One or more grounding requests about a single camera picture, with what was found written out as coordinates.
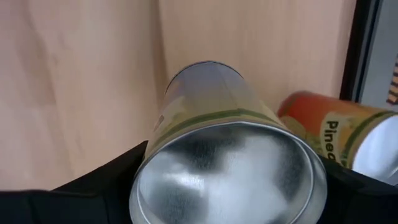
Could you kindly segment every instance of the can label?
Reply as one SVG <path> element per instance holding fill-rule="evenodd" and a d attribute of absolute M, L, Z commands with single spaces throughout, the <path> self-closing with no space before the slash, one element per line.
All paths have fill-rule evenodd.
<path fill-rule="evenodd" d="M 217 124 L 247 121 L 287 130 L 235 70 L 217 62 L 182 70 L 163 105 L 146 157 L 185 133 Z"/>
<path fill-rule="evenodd" d="M 301 92 L 282 104 L 278 115 L 315 152 L 352 169 L 368 133 L 395 112 Z"/>

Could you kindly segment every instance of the tin can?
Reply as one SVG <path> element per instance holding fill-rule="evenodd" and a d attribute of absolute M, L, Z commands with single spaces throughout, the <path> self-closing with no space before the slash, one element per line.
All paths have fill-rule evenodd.
<path fill-rule="evenodd" d="M 398 114 L 307 91 L 290 95 L 278 116 L 317 154 L 398 184 Z"/>
<path fill-rule="evenodd" d="M 319 157 L 218 62 L 179 72 L 165 93 L 130 213 L 141 223 L 316 223 Z"/>

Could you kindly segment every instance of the orange can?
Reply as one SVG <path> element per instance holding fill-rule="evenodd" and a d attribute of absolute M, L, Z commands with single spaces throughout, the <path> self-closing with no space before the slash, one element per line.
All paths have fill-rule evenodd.
<path fill-rule="evenodd" d="M 307 91 L 290 95 L 280 120 L 315 152 L 364 175 L 398 184 L 398 114 Z"/>

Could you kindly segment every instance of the can rim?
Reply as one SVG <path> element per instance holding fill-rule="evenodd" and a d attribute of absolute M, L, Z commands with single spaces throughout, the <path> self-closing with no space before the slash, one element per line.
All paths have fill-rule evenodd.
<path fill-rule="evenodd" d="M 354 150 L 351 150 L 351 152 L 350 152 L 350 154 L 349 154 L 348 164 L 351 166 L 351 167 L 349 167 L 349 168 L 352 169 L 352 170 L 354 170 L 354 171 L 356 171 L 356 172 L 359 172 L 360 170 L 355 170 L 355 169 L 354 169 L 354 165 L 355 165 L 355 163 L 358 163 L 358 161 L 357 161 L 357 155 L 358 155 L 359 152 L 361 151 L 361 147 L 364 146 L 365 140 L 366 140 L 367 138 L 370 138 L 370 137 L 371 137 L 371 134 L 373 133 L 373 131 L 377 131 L 377 129 L 380 128 L 380 126 L 381 126 L 382 123 L 387 122 L 387 120 L 389 120 L 389 119 L 391 119 L 391 118 L 393 118 L 393 117 L 398 116 L 398 113 L 395 112 L 395 111 L 382 111 L 382 112 L 380 112 L 380 113 L 378 113 L 378 114 L 381 114 L 381 113 L 382 113 L 382 116 L 377 117 L 377 118 L 379 118 L 380 120 L 377 120 L 377 119 L 376 119 L 376 120 L 372 121 L 374 124 L 372 124 L 372 122 L 370 122 L 369 124 L 367 124 L 367 125 L 364 127 L 364 128 L 370 128 L 370 130 L 364 132 L 364 136 L 362 136 L 361 138 L 358 138 L 358 139 L 357 139 L 357 141 L 359 142 L 358 146 L 357 146 Z M 370 176 L 370 175 L 369 175 L 369 176 L 372 177 L 372 178 L 378 179 L 378 180 L 380 180 L 380 181 L 387 182 L 388 184 L 397 185 L 397 184 L 394 184 L 394 183 L 390 183 L 389 181 L 390 181 L 391 179 L 393 179 L 395 176 L 398 176 L 398 167 L 395 167 L 394 169 L 391 169 L 391 170 L 387 170 L 387 171 L 384 172 L 384 174 L 385 174 L 385 175 L 383 175 L 383 178 L 380 178 L 380 177 L 379 177 L 379 178 L 377 178 L 377 177 L 372 177 L 372 176 Z"/>
<path fill-rule="evenodd" d="M 158 150 L 156 150 L 155 153 L 151 154 L 148 158 L 145 158 L 145 159 L 144 159 L 144 161 L 142 162 L 142 164 L 139 166 L 137 172 L 134 174 L 134 178 L 133 178 L 132 185 L 131 185 L 130 197 L 129 197 L 129 210 L 130 210 L 130 216 L 132 215 L 132 212 L 131 212 L 131 200 L 132 200 L 132 197 L 133 197 L 133 192 L 134 192 L 134 191 L 137 191 L 136 194 L 139 193 L 139 192 L 138 192 L 138 190 L 139 190 L 138 187 L 137 187 L 136 190 L 134 190 L 134 184 L 136 183 L 137 178 L 139 178 L 142 169 L 143 169 L 143 168 L 144 168 L 144 167 L 145 167 L 145 166 L 146 166 L 146 165 L 147 165 L 147 164 L 148 164 L 160 151 L 161 151 L 161 150 L 163 150 L 166 146 L 172 144 L 173 142 L 178 141 L 180 138 L 183 138 L 183 137 L 186 136 L 186 135 L 189 135 L 189 134 L 191 134 L 191 133 L 194 133 L 195 131 L 199 131 L 199 130 L 206 129 L 206 128 L 212 128 L 212 127 L 216 127 L 216 126 L 225 126 L 225 125 L 230 125 L 230 124 L 246 124 L 246 125 L 249 125 L 249 126 L 257 126 L 257 127 L 260 127 L 260 128 L 267 128 L 267 129 L 271 129 L 271 130 L 274 130 L 274 131 L 278 131 L 278 132 L 280 132 L 280 133 L 286 135 L 288 138 L 292 138 L 292 139 L 297 143 L 297 145 L 302 149 L 302 151 L 303 151 L 304 154 L 305 154 L 306 160 L 309 161 L 309 164 L 310 164 L 310 167 L 309 167 L 309 168 L 310 168 L 310 173 L 311 173 L 311 187 L 309 188 L 308 195 L 307 195 L 307 199 L 306 199 L 305 203 L 302 205 L 302 207 L 300 208 L 300 210 L 297 212 L 296 216 L 294 216 L 293 219 L 290 221 L 291 223 L 296 222 L 296 221 L 300 218 L 300 216 L 304 213 L 305 209 L 308 207 L 308 204 L 310 203 L 311 199 L 313 198 L 313 192 L 314 192 L 314 188 L 315 188 L 316 173 L 315 173 L 315 168 L 314 168 L 314 165 L 313 165 L 313 164 L 314 164 L 314 161 L 312 161 L 312 159 L 310 158 L 309 154 L 312 153 L 312 154 L 316 155 L 314 158 L 316 158 L 316 160 L 318 161 L 318 163 L 321 164 L 322 171 L 323 171 L 322 173 L 326 176 L 326 169 L 325 169 L 325 166 L 323 165 L 322 161 L 321 161 L 320 158 L 317 156 L 317 154 L 311 149 L 311 147 L 310 147 L 306 142 L 304 142 L 303 140 L 301 140 L 300 138 L 298 138 L 297 136 L 295 136 L 294 134 L 292 134 L 292 133 L 290 133 L 290 132 L 288 132 L 288 131 L 286 131 L 286 130 L 280 129 L 280 128 L 278 128 L 278 127 L 275 127 L 275 126 L 271 126 L 271 125 L 267 125 L 267 124 L 262 124 L 262 123 L 254 123 L 254 122 L 252 122 L 252 121 L 228 121 L 228 122 L 224 122 L 224 123 L 220 123 L 220 124 L 212 124 L 212 125 L 208 125 L 208 126 L 199 127 L 199 128 L 190 130 L 190 131 L 188 131 L 188 132 L 186 132 L 186 133 L 183 133 L 183 134 L 181 134 L 181 135 L 179 135 L 179 136 L 177 136 L 177 137 L 171 139 L 171 140 L 170 140 L 169 142 L 167 142 L 166 144 L 163 144 L 162 146 L 160 146 L 160 147 L 158 148 Z"/>
<path fill-rule="evenodd" d="M 216 64 L 219 64 L 219 65 L 224 65 L 224 66 L 226 66 L 226 67 L 228 67 L 228 68 L 234 70 L 241 78 L 243 78 L 243 76 L 242 76 L 238 71 L 236 71 L 233 67 L 231 67 L 231 66 L 229 66 L 229 65 L 227 65 L 227 64 L 225 64 L 225 63 L 217 62 L 217 61 L 214 61 L 214 60 L 204 60 L 204 61 L 195 62 L 195 63 L 192 63 L 192 64 L 190 64 L 190 65 L 187 65 L 187 66 L 183 67 L 179 72 L 177 72 L 177 73 L 173 76 L 173 78 L 169 81 L 169 84 L 167 85 L 167 88 L 166 88 L 166 90 L 164 91 L 164 94 L 167 93 L 167 90 L 169 89 L 170 85 L 172 84 L 172 82 L 174 81 L 174 79 L 177 77 L 177 75 L 179 75 L 180 73 L 182 73 L 183 71 L 185 71 L 186 69 L 188 69 L 188 68 L 190 68 L 190 67 L 193 67 L 193 66 L 195 66 L 195 65 L 204 64 L 204 63 L 216 63 Z"/>

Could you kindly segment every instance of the wooden wall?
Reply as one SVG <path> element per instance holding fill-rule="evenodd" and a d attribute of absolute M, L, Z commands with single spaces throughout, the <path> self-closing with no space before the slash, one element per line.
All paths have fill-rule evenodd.
<path fill-rule="evenodd" d="M 272 109 L 337 96 L 354 0 L 0 1 L 0 189 L 52 189 L 150 138 L 199 60 L 232 65 Z"/>

